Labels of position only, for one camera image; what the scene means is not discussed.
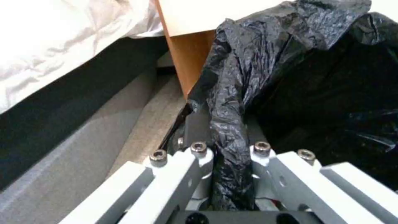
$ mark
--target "white fabric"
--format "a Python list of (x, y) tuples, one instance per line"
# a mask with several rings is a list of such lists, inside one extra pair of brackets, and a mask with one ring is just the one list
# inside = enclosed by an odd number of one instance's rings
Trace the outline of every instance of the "white fabric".
[(153, 0), (1, 1), (0, 30), (0, 114), (121, 37), (163, 34)]

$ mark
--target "black plastic bag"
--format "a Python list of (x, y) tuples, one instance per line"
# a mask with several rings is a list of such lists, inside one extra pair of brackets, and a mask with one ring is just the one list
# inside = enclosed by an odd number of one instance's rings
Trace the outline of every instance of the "black plastic bag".
[(370, 5), (284, 2), (217, 28), (189, 95), (194, 110), (210, 110), (216, 210), (254, 208), (248, 114), (277, 153), (307, 148), (324, 165), (348, 160), (394, 185), (398, 26), (367, 14)]

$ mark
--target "mattress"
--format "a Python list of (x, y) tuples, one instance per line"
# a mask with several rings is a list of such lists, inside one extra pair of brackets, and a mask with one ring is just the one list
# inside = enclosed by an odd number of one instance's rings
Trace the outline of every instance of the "mattress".
[(164, 37), (123, 38), (0, 114), (4, 190), (167, 51)]
[(121, 37), (162, 35), (153, 1), (0, 2), (0, 114)]
[(155, 80), (155, 67), (150, 67), (1, 193), (0, 223), (56, 224), (98, 188), (148, 102)]

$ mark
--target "floor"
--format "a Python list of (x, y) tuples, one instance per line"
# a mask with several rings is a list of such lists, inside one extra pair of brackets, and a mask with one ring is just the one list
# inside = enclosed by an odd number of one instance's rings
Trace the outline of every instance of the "floor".
[(142, 163), (155, 151), (184, 105), (177, 76), (159, 76), (151, 100), (138, 118), (108, 177), (126, 161)]

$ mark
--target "hex bolt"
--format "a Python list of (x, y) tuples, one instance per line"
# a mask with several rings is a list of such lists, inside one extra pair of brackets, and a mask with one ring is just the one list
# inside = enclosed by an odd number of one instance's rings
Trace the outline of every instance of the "hex bolt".
[(268, 157), (271, 146), (265, 141), (258, 141), (254, 144), (254, 153), (261, 157)]
[(303, 159), (304, 161), (306, 161), (308, 164), (310, 164), (311, 166), (314, 165), (315, 162), (315, 154), (313, 152), (311, 152), (310, 150), (306, 150), (306, 149), (299, 149), (297, 151), (298, 156)]
[(167, 164), (167, 152), (164, 150), (156, 150), (150, 156), (149, 160), (154, 167), (163, 167)]
[(191, 153), (197, 158), (203, 158), (207, 153), (207, 145), (202, 141), (197, 141), (191, 145)]
[(177, 144), (178, 144), (178, 148), (182, 149), (182, 147), (184, 146), (184, 138), (183, 137), (178, 138)]

